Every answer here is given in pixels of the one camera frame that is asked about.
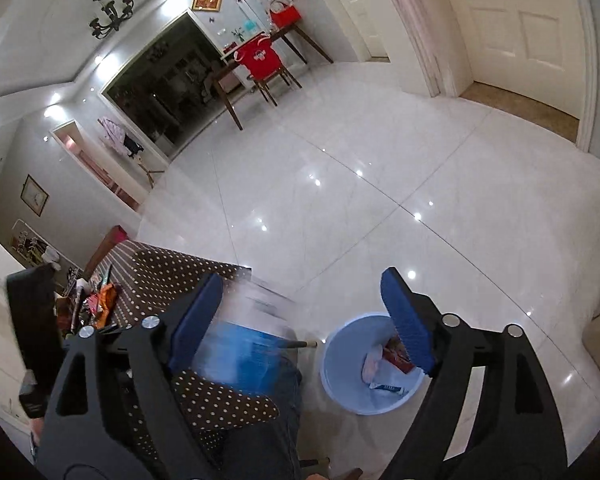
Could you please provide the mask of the small framed wall picture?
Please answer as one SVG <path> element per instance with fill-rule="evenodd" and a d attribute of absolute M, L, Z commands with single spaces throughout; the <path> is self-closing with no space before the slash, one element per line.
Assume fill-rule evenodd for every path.
<path fill-rule="evenodd" d="M 42 216 L 50 196 L 42 189 L 30 174 L 23 183 L 20 198 L 38 217 Z"/>

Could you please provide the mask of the red upholstered bench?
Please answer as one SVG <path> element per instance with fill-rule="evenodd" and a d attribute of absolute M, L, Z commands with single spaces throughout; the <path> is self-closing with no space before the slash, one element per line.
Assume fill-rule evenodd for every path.
<path fill-rule="evenodd" d="M 84 280 L 89 280 L 99 263 L 102 261 L 103 258 L 106 257 L 108 252 L 110 252 L 110 250 L 114 248 L 114 246 L 124 242 L 128 238 L 129 235 L 125 231 L 125 229 L 122 228 L 122 226 L 114 226 L 113 228 L 111 228 L 109 232 L 104 236 L 102 241 L 99 243 L 90 260 L 88 260 L 88 263 L 82 272 L 82 278 L 84 278 Z"/>

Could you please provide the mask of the black chandelier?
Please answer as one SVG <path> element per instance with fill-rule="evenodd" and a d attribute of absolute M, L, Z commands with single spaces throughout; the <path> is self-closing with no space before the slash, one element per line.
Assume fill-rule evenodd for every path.
<path fill-rule="evenodd" d="M 114 0 L 93 0 L 93 2 L 99 4 L 100 10 L 108 20 L 107 23 L 102 23 L 99 18 L 93 18 L 88 24 L 92 30 L 92 36 L 98 40 L 105 39 L 112 32 L 118 32 L 121 25 L 129 21 L 134 14 L 134 0 L 121 0 L 123 4 L 121 11 L 116 7 Z"/>

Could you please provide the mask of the cream panel door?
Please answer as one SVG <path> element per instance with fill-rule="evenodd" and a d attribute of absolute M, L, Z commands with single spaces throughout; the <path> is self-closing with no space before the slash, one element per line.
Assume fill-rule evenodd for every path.
<path fill-rule="evenodd" d="M 584 99 L 578 0 L 450 0 L 475 81 L 579 118 Z"/>

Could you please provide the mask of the red covered dining chair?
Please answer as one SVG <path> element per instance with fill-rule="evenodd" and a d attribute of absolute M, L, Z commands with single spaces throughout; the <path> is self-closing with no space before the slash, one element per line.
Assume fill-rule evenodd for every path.
<path fill-rule="evenodd" d="M 251 80 L 258 88 L 266 102 L 277 105 L 268 83 L 280 77 L 290 87 L 293 82 L 299 89 L 302 88 L 296 77 L 287 70 L 282 59 L 273 49 L 273 40 L 267 34 L 259 34 L 238 47 L 233 54 L 234 60 L 244 66 L 250 73 Z"/>

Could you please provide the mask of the white far door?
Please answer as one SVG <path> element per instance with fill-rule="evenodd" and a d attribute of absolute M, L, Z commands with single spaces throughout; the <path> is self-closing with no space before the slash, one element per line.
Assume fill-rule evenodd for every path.
<path fill-rule="evenodd" d="M 388 62 L 389 57 L 382 40 L 368 15 L 364 0 L 339 0 L 347 11 L 352 24 L 364 41 L 366 51 L 372 61 Z"/>

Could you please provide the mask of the light blue trash bin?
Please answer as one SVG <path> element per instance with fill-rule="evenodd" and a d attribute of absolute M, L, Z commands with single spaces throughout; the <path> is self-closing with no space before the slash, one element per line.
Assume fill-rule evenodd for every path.
<path fill-rule="evenodd" d="M 354 318 L 326 339 L 321 381 L 340 408 L 362 416 L 386 414 L 420 388 L 425 378 L 420 368 L 404 372 L 385 359 L 385 344 L 393 336 L 389 315 L 374 313 Z"/>

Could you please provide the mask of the dark wooden dining table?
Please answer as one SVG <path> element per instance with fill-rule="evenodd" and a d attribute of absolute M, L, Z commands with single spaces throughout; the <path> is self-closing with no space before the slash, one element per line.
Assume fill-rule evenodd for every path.
<path fill-rule="evenodd" d="M 235 125 L 239 131 L 244 130 L 242 123 L 240 122 L 234 105 L 230 102 L 227 92 L 220 85 L 220 81 L 236 70 L 237 67 L 245 67 L 249 72 L 249 76 L 254 86 L 264 97 L 265 101 L 277 105 L 276 99 L 271 93 L 271 89 L 268 83 L 280 77 L 286 84 L 292 82 L 299 89 L 302 88 L 300 82 L 296 77 L 288 70 L 286 65 L 283 63 L 280 55 L 274 50 L 273 44 L 276 40 L 283 40 L 287 47 L 294 52 L 295 55 L 300 58 L 300 61 L 306 64 L 308 61 L 300 53 L 298 48 L 291 42 L 288 35 L 291 32 L 295 32 L 306 44 L 309 45 L 318 55 L 321 55 L 324 60 L 332 64 L 334 60 L 332 57 L 299 25 L 298 22 L 291 23 L 290 25 L 280 28 L 277 32 L 273 32 L 272 35 L 260 34 L 254 38 L 248 40 L 245 44 L 242 44 L 234 52 L 234 58 L 228 62 L 224 67 L 216 70 L 211 75 L 212 87 L 218 92 L 222 103 L 224 104 L 228 114 L 233 118 Z"/>

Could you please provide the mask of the coat rack with clothes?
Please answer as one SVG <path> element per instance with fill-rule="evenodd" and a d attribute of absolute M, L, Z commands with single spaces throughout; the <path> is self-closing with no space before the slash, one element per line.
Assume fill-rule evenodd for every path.
<path fill-rule="evenodd" d="M 132 138 L 128 133 L 128 129 L 114 122 L 112 119 L 102 117 L 97 119 L 100 128 L 104 134 L 102 135 L 102 144 L 106 145 L 111 151 L 114 151 L 119 156 L 129 159 L 131 162 L 143 171 L 146 176 L 149 186 L 154 188 L 156 185 L 156 177 L 163 174 L 163 170 L 149 169 L 143 160 L 143 152 L 145 151 L 142 144 Z"/>

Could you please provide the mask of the brown polka dot tablecloth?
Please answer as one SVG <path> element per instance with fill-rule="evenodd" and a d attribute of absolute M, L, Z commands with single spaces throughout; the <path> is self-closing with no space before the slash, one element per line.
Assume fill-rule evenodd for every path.
<path fill-rule="evenodd" d="M 101 285 L 110 278 L 119 287 L 107 324 L 133 327 L 151 315 L 165 318 L 186 311 L 187 328 L 196 333 L 204 321 L 212 320 L 192 307 L 195 288 L 209 275 L 221 279 L 223 290 L 225 280 L 248 280 L 251 270 L 125 240 L 108 252 L 87 281 Z M 212 382 L 193 372 L 191 365 L 176 368 L 172 388 L 194 438 L 210 456 L 219 456 L 233 430 L 272 422 L 279 415 L 268 396 Z"/>

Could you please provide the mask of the pink door curtain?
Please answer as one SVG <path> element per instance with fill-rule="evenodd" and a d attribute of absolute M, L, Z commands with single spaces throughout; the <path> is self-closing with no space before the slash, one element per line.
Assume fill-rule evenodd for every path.
<path fill-rule="evenodd" d="M 410 37 L 430 96 L 438 96 L 443 88 L 436 55 L 436 42 L 431 33 L 429 16 L 422 0 L 391 0 Z"/>

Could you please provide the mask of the red handbag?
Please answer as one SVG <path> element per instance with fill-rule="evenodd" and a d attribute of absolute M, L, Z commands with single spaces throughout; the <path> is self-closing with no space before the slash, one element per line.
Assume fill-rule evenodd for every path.
<path fill-rule="evenodd" d="M 289 27 L 302 19 L 301 14 L 295 6 L 279 0 L 274 0 L 272 2 L 270 6 L 270 17 L 272 23 L 278 29 Z"/>

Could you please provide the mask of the orange plastic wrapper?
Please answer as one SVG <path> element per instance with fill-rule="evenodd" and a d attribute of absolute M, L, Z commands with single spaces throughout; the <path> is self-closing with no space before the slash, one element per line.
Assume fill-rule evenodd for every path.
<path fill-rule="evenodd" d="M 116 284 L 102 285 L 98 292 L 91 294 L 86 300 L 91 313 L 91 326 L 104 328 L 108 323 L 111 312 L 116 307 L 119 296 L 119 287 Z"/>

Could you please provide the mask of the trash inside bin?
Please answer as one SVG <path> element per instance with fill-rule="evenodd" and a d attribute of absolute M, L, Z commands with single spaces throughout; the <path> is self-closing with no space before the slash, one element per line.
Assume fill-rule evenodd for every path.
<path fill-rule="evenodd" d="M 403 396 L 410 388 L 408 375 L 416 368 L 408 357 L 404 344 L 393 336 L 367 352 L 361 372 L 362 382 L 377 391 Z"/>

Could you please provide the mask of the blue white cardboard box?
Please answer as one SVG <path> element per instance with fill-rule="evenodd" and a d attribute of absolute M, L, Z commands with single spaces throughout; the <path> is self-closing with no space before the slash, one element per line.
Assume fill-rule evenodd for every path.
<path fill-rule="evenodd" d="M 219 309 L 190 368 L 249 394 L 270 394 L 282 367 L 296 304 L 261 280 L 225 280 Z"/>

